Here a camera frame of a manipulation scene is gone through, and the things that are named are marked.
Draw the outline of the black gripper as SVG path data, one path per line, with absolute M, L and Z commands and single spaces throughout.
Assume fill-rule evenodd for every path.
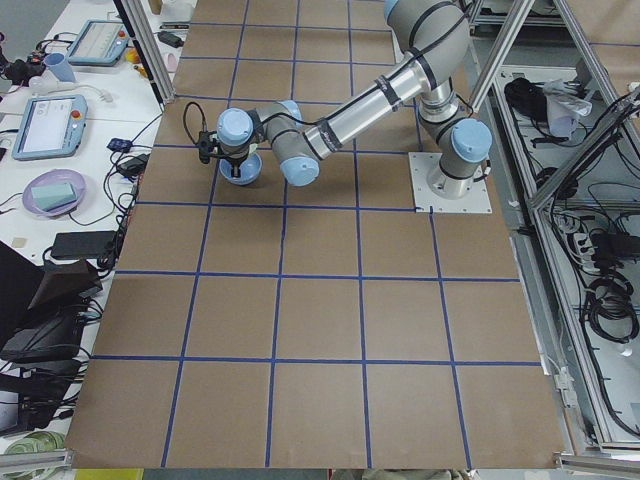
M 244 161 L 246 160 L 246 156 L 240 156 L 238 158 L 235 157 L 228 157 L 227 158 L 227 162 L 230 165 L 230 170 L 232 172 L 232 177 L 239 179 L 241 177 L 241 165 L 244 163 Z

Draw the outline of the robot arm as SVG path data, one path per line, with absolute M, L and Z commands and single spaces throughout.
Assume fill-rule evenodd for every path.
M 327 116 L 304 122 L 292 100 L 229 108 L 219 116 L 211 137 L 229 183 L 248 185 L 258 178 L 262 160 L 256 147 L 268 143 L 286 181 L 306 186 L 318 177 L 322 160 L 418 98 L 420 124 L 441 150 L 428 176 L 430 189 L 446 199 L 467 193 L 492 145 L 488 127 L 460 111 L 452 87 L 469 46 L 467 17 L 452 1 L 388 1 L 384 15 L 401 61 Z

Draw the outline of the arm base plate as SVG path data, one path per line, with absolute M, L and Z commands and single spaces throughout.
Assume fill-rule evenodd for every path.
M 409 169 L 415 210 L 434 214 L 491 214 L 484 179 L 477 167 L 471 178 L 456 180 L 440 169 L 440 153 L 410 152 Z

